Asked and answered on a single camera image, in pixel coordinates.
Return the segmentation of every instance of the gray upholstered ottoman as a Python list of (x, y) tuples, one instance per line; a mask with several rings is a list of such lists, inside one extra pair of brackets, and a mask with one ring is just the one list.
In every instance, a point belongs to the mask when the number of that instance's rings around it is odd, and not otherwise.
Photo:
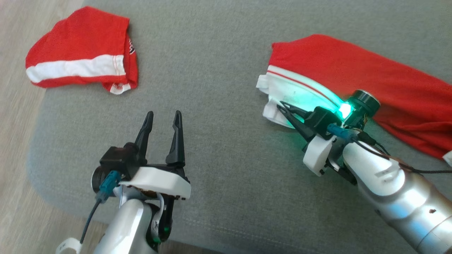
[[(49, 89), (28, 173), (49, 203), (87, 216), (93, 170), (110, 146), (133, 141), (155, 113), (148, 158), (163, 162), (174, 112), (184, 118), (192, 198), (175, 205), (171, 238), (225, 253), (412, 253), (329, 171), (302, 163), (304, 141), (261, 116), (255, 88), (271, 43), (324, 33), (452, 82), (450, 4), (423, 0), (88, 0), (131, 18), (140, 84), (117, 96), (100, 85)], [(380, 127), (368, 131), (421, 169), (446, 169)], [(452, 198), (452, 175), (427, 176)], [(109, 199), (95, 219), (108, 223)]]

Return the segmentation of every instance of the thin red stripe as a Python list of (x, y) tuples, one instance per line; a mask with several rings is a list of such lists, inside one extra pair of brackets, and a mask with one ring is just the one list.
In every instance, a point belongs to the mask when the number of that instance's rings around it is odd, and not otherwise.
[(307, 87), (307, 88), (309, 88), (309, 89), (311, 89), (311, 90), (317, 92), (318, 94), (322, 95), (323, 97), (327, 98), (330, 102), (332, 102), (334, 105), (336, 105), (336, 107), (339, 106), (339, 105), (336, 104), (334, 101), (332, 101), (328, 96), (326, 96), (325, 94), (323, 94), (322, 92), (320, 92), (319, 90), (315, 89), (314, 87), (312, 87), (312, 86), (310, 86), (310, 85), (307, 85), (307, 84), (305, 84), (305, 83), (303, 83), (303, 82), (300, 82), (300, 81), (298, 81), (298, 80), (289, 78), (289, 77), (287, 77), (287, 76), (284, 76), (284, 75), (279, 74), (279, 73), (274, 72), (274, 71), (269, 71), (269, 70), (267, 70), (267, 72), (273, 73), (273, 74), (278, 75), (278, 76), (281, 76), (281, 77), (283, 77), (283, 78), (285, 78), (285, 79), (288, 79), (288, 80), (291, 80), (291, 81), (293, 81), (293, 82), (299, 83), (300, 85), (303, 85), (303, 86), (305, 86), (305, 87)]

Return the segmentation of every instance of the folded red cloth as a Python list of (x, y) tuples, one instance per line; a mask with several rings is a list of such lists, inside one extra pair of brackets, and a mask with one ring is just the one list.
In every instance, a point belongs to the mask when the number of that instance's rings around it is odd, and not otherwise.
[(76, 10), (39, 39), (25, 59), (34, 85), (57, 87), (101, 82), (113, 94), (137, 87), (137, 54), (129, 18), (90, 6)]
[(388, 132), (437, 158), (452, 150), (452, 86), (440, 79), (319, 34), (274, 43), (269, 65), (311, 78), (342, 99), (363, 89), (380, 101), (373, 118)]

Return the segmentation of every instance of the small green light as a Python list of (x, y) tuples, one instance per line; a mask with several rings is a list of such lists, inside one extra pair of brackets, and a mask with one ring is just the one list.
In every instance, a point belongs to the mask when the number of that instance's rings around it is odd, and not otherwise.
[(340, 105), (339, 112), (341, 112), (342, 118), (346, 119), (352, 112), (352, 105), (348, 103), (342, 103), (342, 105)]

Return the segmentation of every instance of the black cable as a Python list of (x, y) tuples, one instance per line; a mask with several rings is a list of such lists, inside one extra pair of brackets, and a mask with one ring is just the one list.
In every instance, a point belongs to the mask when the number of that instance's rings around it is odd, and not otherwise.
[(102, 200), (98, 199), (96, 201), (96, 204), (94, 205), (93, 209), (89, 213), (88, 219), (86, 220), (85, 228), (83, 229), (82, 237), (80, 238), (80, 244), (83, 244), (83, 240), (85, 240), (86, 232), (88, 231), (89, 223), (91, 222), (91, 219), (93, 218), (94, 212), (96, 211), (99, 204), (102, 202)]
[[(379, 156), (379, 157), (381, 157), (381, 158), (384, 158), (384, 159), (386, 159), (386, 160), (389, 160), (389, 158), (390, 158), (390, 157), (387, 156), (387, 155), (383, 155), (383, 154), (377, 153), (377, 152), (375, 152), (375, 151), (372, 151), (371, 149), (367, 148), (365, 145), (363, 145), (360, 141), (358, 141), (358, 140), (356, 140), (356, 139), (354, 139), (353, 141), (355, 141), (355, 143), (356, 143), (358, 146), (362, 147), (364, 150), (370, 152), (371, 154), (374, 154), (374, 155)], [(431, 171), (428, 171), (428, 170), (419, 170), (419, 169), (413, 168), (413, 167), (410, 166), (410, 165), (407, 165), (407, 164), (405, 164), (405, 163), (402, 163), (402, 162), (400, 162), (400, 161), (399, 161), (399, 165), (400, 165), (400, 167), (402, 167), (402, 168), (404, 168), (404, 169), (411, 170), (412, 172), (418, 173), (418, 174), (441, 174), (441, 173), (452, 173), (452, 170), (431, 170)]]
[(389, 152), (386, 150), (386, 148), (385, 148), (382, 144), (380, 144), (380, 143), (378, 143), (378, 142), (375, 142), (375, 145), (377, 145), (378, 147), (380, 147), (380, 149), (382, 149), (383, 152), (385, 152), (385, 154), (391, 156), (391, 155), (389, 154)]

